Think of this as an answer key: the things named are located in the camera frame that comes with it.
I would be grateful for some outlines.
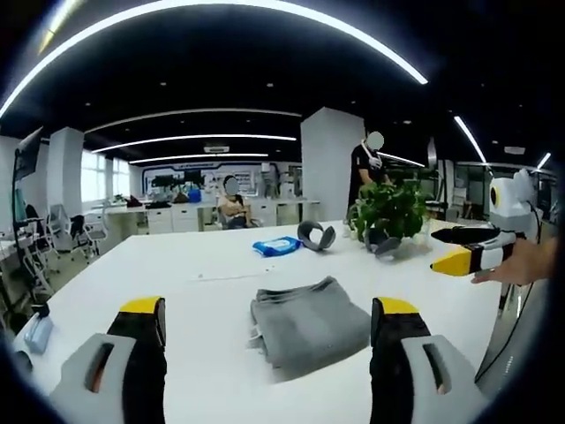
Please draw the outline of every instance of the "computer screen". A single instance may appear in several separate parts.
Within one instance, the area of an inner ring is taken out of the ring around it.
[[[42,135],[43,127],[29,134],[18,144],[14,182],[20,181],[35,172]]]

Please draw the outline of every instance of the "black shirt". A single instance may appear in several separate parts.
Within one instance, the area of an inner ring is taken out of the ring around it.
[[[355,203],[359,195],[359,188],[363,185],[359,170],[368,170],[369,177],[375,183],[382,183],[386,175],[384,163],[380,168],[371,166],[369,156],[363,147],[361,145],[355,147],[351,152],[350,199],[348,207]]]

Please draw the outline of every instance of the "white robot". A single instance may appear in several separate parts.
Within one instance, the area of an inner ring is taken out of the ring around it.
[[[494,178],[490,185],[489,224],[434,232],[435,239],[460,247],[434,262],[431,268],[450,276],[488,271],[512,254],[516,239],[537,240],[541,214],[531,203],[533,195],[527,170],[520,170],[513,178]]]

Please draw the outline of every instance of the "person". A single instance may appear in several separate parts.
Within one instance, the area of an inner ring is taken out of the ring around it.
[[[351,152],[350,198],[348,209],[359,196],[359,188],[364,184],[389,184],[385,166],[379,156],[379,150],[384,145],[384,137],[380,132],[371,132]]]
[[[218,210],[225,216],[229,230],[252,226],[251,211],[238,191],[239,183],[233,175],[223,179],[223,194],[218,199]]]
[[[501,265],[472,279],[474,284],[499,281],[506,284],[526,285],[552,276],[557,255],[557,238],[538,245],[519,238],[510,257]]]

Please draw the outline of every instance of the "gray folded towel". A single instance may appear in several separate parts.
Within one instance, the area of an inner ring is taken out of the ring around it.
[[[291,290],[258,290],[251,313],[267,361],[299,373],[351,356],[371,333],[369,314],[331,276]]]

